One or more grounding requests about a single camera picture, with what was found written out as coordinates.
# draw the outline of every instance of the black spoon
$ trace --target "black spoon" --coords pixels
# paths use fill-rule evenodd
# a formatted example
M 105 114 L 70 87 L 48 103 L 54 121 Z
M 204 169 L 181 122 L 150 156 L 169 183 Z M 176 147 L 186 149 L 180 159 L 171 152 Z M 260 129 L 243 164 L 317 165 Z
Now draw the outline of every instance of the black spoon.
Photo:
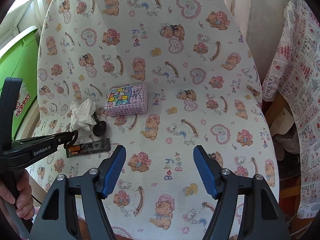
M 104 135 L 107 130 L 107 123 L 105 121 L 99 121 L 96 112 L 93 113 L 93 118 L 96 121 L 96 125 L 92 128 L 92 132 L 95 136 L 100 137 Z

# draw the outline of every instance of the finger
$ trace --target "finger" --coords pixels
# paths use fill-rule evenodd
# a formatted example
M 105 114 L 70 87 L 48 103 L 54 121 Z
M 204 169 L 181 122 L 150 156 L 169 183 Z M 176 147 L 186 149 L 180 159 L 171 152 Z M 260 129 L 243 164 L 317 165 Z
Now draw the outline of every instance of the finger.
M 20 218 L 23 218 L 24 216 L 26 216 L 31 210 L 33 209 L 33 199 L 32 197 L 30 198 L 30 200 L 28 201 L 28 204 L 22 209 L 17 209 L 17 215 Z
M 10 204 L 14 204 L 16 201 L 13 195 L 11 194 L 11 192 L 7 189 L 7 187 L 3 184 L 1 180 L 0 180 L 0 196 Z
M 35 215 L 35 208 L 32 206 L 31 211 L 27 215 L 25 215 L 23 218 L 25 220 L 29 220 L 29 219 L 33 218 L 34 215 Z
M 17 189 L 18 189 L 18 191 L 22 191 L 25 188 L 27 188 L 28 186 L 30 186 L 30 184 L 29 184 L 29 173 L 26 170 L 23 170 L 21 178 L 17 182 Z
M 20 192 L 20 195 L 16 202 L 18 209 L 22 210 L 28 204 L 31 197 L 31 191 L 32 191 L 31 186 L 28 185 L 27 188 L 25 188 Z

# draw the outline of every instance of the tissue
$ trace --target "tissue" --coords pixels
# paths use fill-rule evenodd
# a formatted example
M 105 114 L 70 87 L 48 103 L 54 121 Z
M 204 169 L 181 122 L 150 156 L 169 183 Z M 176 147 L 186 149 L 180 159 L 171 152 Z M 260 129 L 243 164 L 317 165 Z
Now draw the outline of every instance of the tissue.
M 89 124 L 96 124 L 96 121 L 91 117 L 96 110 L 96 103 L 87 98 L 81 105 L 78 101 L 72 101 L 70 104 L 71 125 L 72 130 L 83 128 L 90 131 Z

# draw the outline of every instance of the pink box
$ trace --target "pink box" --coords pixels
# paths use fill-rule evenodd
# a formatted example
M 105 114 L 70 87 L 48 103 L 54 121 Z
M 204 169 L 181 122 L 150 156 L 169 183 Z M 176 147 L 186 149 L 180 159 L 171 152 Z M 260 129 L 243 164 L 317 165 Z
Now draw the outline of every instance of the pink box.
M 114 88 L 104 109 L 111 116 L 143 114 L 147 111 L 147 95 L 145 84 Z

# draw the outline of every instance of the printed cloth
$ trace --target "printed cloth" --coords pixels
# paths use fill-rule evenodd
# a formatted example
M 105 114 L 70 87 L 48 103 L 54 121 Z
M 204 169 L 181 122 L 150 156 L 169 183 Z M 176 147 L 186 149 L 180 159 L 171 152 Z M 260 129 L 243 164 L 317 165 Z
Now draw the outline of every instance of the printed cloth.
M 301 201 L 299 218 L 315 217 L 320 208 L 320 24 L 304 0 L 284 10 L 284 29 L 262 85 L 263 99 L 279 92 L 287 100 L 299 135 Z
M 48 190 L 58 174 L 81 175 L 124 145 L 126 163 L 103 201 L 116 234 L 136 240 L 204 235 L 216 201 L 194 164 L 196 145 L 238 175 L 263 174 L 278 198 L 257 70 L 222 0 L 53 0 L 38 77 L 35 136 L 68 130 L 71 101 L 90 98 L 108 123 L 111 151 L 67 159 L 59 147 L 28 171 Z M 141 83 L 147 112 L 108 116 L 110 90 Z M 79 130 L 77 143 L 97 139 Z M 230 236 L 239 230 L 243 201 L 240 196 Z

